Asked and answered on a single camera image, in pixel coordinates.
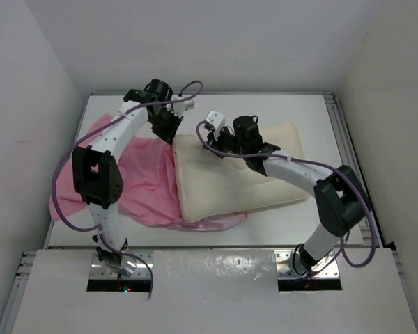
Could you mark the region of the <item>cream white pillow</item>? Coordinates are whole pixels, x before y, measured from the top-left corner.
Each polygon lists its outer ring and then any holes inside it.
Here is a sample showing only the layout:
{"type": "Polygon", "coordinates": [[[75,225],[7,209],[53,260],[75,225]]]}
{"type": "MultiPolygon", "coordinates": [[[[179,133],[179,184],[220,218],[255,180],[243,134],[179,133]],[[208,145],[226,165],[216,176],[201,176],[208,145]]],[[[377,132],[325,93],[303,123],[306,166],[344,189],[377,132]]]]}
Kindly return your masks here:
{"type": "Polygon", "coordinates": [[[250,170],[242,159],[220,159],[195,135],[177,135],[173,155],[180,209],[188,223],[289,205],[309,197],[288,182],[250,170]]]}

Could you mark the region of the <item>pink satin pillowcase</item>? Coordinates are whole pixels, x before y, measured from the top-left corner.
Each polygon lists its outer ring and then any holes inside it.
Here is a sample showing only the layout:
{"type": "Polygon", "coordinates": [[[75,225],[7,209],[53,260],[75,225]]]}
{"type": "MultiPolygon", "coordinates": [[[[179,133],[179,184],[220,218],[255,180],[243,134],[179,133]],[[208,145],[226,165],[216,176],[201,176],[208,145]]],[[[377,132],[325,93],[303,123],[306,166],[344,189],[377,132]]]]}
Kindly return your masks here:
{"type": "Polygon", "coordinates": [[[118,210],[142,225],[215,232],[228,230],[247,218],[247,213],[238,212],[210,216],[195,223],[185,222],[180,209],[173,149],[159,138],[133,137],[118,167],[124,182],[118,210]]]}

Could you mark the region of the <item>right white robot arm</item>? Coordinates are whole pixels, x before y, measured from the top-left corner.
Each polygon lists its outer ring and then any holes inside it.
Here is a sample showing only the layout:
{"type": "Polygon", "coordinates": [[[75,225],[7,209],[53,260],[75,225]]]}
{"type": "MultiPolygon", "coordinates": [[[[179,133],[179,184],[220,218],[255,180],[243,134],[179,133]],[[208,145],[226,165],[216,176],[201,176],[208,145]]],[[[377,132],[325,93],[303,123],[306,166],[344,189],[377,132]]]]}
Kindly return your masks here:
{"type": "Polygon", "coordinates": [[[349,232],[363,219],[371,219],[371,203],[354,170],[342,165],[334,168],[317,161],[296,158],[278,145],[263,139],[257,116],[240,116],[233,129],[216,121],[201,121],[196,130],[205,129],[203,147],[220,158],[242,159],[252,171],[285,181],[308,193],[316,201],[319,224],[304,243],[293,251],[291,268],[300,279],[314,276],[313,268],[336,245],[344,246],[349,232]]]}

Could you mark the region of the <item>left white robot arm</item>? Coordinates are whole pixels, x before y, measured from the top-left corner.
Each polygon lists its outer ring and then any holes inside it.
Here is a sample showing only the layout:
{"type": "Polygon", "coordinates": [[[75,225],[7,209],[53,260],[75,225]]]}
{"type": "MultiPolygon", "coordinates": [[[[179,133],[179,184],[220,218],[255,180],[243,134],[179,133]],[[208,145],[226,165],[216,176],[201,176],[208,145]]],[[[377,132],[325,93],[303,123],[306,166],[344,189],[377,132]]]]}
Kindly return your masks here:
{"type": "Polygon", "coordinates": [[[170,85],[159,79],[151,80],[143,90],[129,90],[114,116],[117,123],[103,130],[85,148],[72,152],[74,190],[86,203],[94,224],[100,226],[96,241],[98,259],[115,270],[123,267],[120,252],[127,249],[118,213],[124,187],[118,167],[122,152],[147,122],[158,138],[171,144],[183,121],[183,112],[167,104],[131,109],[149,102],[170,101],[172,95],[170,85]]]}

